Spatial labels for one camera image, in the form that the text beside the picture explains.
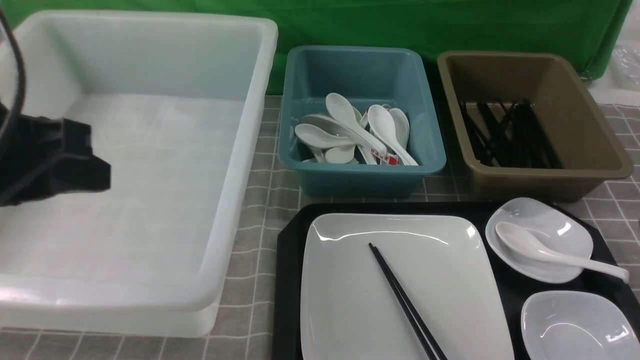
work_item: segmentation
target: white dish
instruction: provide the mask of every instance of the white dish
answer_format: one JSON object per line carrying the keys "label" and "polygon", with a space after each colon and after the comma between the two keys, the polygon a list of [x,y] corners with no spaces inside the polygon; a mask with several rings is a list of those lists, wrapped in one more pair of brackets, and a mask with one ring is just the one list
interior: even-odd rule
{"label": "white dish", "polygon": [[469,221],[327,214],[310,226],[303,261],[305,360],[425,359],[369,242],[380,249],[449,359],[514,358],[486,250]]}
{"label": "white dish", "polygon": [[546,291],[522,307],[522,337],[531,360],[640,359],[640,343],[611,301],[578,291]]}
{"label": "white dish", "polygon": [[498,257],[517,272],[532,279],[562,284],[578,277],[583,269],[537,261],[517,254],[509,249],[495,232],[496,224],[503,221],[524,227],[546,247],[561,254],[591,258],[593,239],[587,229],[574,219],[534,199],[513,199],[491,216],[484,234]]}

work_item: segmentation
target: chopsticks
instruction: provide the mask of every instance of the chopsticks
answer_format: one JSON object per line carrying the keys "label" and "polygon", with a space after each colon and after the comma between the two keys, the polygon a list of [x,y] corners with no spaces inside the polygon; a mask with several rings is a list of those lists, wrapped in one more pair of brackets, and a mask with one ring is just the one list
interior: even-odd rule
{"label": "chopsticks", "polygon": [[429,359],[447,360],[447,357],[442,352],[442,349],[436,342],[436,339],[434,339],[433,335],[431,335],[431,332],[427,328],[427,325],[425,325],[424,321],[422,321],[420,314],[418,314],[418,311],[411,303],[411,300],[409,300],[409,297],[402,289],[402,286],[400,286],[400,283],[396,279],[393,271],[391,271],[391,268],[389,268],[389,266],[387,265],[385,258],[382,257],[382,253],[380,253],[380,250],[378,250],[377,247],[373,246],[372,243],[369,243],[369,248],[371,249],[371,252],[373,252],[373,256],[378,261],[382,272],[385,274],[385,277],[387,278],[391,289],[394,291],[394,294],[396,294],[396,298],[398,299],[398,302],[400,303],[404,314],[411,323],[411,327],[413,328],[415,335],[418,337],[418,340],[424,348],[424,351],[427,353]]}

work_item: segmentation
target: teal plastic bin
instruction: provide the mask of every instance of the teal plastic bin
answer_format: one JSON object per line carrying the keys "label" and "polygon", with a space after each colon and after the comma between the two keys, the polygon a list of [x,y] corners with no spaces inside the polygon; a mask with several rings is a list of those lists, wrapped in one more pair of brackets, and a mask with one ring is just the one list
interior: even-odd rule
{"label": "teal plastic bin", "polygon": [[[303,163],[311,155],[294,134],[298,119],[326,113],[325,97],[343,95],[363,113],[389,104],[407,114],[407,150],[420,166]],[[278,156],[309,196],[407,197],[422,178],[445,166],[442,135],[420,56],[407,49],[301,46],[289,52],[280,114]]]}

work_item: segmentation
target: white spoon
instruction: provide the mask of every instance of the white spoon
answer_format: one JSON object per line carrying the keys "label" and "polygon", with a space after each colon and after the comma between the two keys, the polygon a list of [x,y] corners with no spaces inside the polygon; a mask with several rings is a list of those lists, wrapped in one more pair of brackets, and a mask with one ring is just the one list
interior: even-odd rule
{"label": "white spoon", "polygon": [[560,254],[544,246],[527,229],[509,222],[499,222],[495,226],[498,237],[511,250],[533,260],[545,261],[547,263],[557,263],[579,268],[590,269],[597,272],[619,277],[625,283],[629,282],[629,271],[617,266],[601,263],[588,259],[577,258],[575,256]]}
{"label": "white spoon", "polygon": [[396,138],[400,145],[406,149],[406,144],[409,141],[409,119],[404,114],[404,111],[398,108],[389,110],[389,113],[394,119],[394,123],[396,123]]}
{"label": "white spoon", "polygon": [[298,124],[294,132],[302,143],[318,149],[331,149],[332,147],[356,144],[351,138],[331,135],[311,124]]}
{"label": "white spoon", "polygon": [[376,136],[387,144],[405,165],[417,166],[418,163],[400,145],[396,137],[396,125],[391,114],[380,105],[369,108],[369,125]]}
{"label": "white spoon", "polygon": [[369,125],[369,116],[367,115],[366,112],[364,113],[364,115],[362,115],[358,123],[360,124],[360,127],[362,127],[363,129],[367,128],[367,125]]}
{"label": "white spoon", "polygon": [[358,145],[358,151],[362,154],[362,158],[367,165],[377,165],[376,157],[371,154],[370,147],[364,147],[362,145]]}
{"label": "white spoon", "polygon": [[353,160],[353,151],[355,146],[334,147],[324,153],[326,162],[331,164],[348,164]]}
{"label": "white spoon", "polygon": [[311,124],[317,126],[326,133],[338,136],[351,136],[351,131],[346,129],[341,123],[331,117],[322,114],[305,115],[299,119],[300,124]]}
{"label": "white spoon", "polygon": [[314,158],[316,158],[316,163],[326,163],[326,159],[324,158],[324,154],[322,150],[313,146],[310,146],[309,150],[311,150],[311,153],[314,155]]}
{"label": "white spoon", "polygon": [[360,124],[360,126],[362,126],[362,114],[358,111],[358,109],[356,109],[355,106],[352,106],[352,107],[353,107],[353,114],[356,116],[356,121],[358,122],[358,124]]}
{"label": "white spoon", "polygon": [[376,139],[375,136],[369,134],[360,126],[353,113],[353,106],[342,95],[336,94],[335,92],[327,95],[326,109],[337,122],[340,122],[344,127],[352,131],[354,135],[368,143],[381,157],[387,155],[387,147],[385,144],[381,143],[380,140]]}

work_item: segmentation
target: gray checkered tablecloth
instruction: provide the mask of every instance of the gray checkered tablecloth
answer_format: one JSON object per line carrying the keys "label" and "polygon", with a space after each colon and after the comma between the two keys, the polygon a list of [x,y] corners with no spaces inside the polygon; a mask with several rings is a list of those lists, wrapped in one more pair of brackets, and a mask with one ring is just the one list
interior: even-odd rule
{"label": "gray checkered tablecloth", "polygon": [[[310,198],[276,152],[280,97],[267,97],[240,224],[220,310],[210,335],[199,339],[154,338],[23,329],[0,330],[2,360],[261,360],[269,359],[275,283],[276,237],[307,204],[396,201]],[[609,181],[575,204],[560,204],[598,227],[616,261],[631,273],[640,299],[640,108],[601,105],[634,163],[634,175]],[[467,200],[467,179],[451,124],[441,124],[449,159],[401,201]]]}

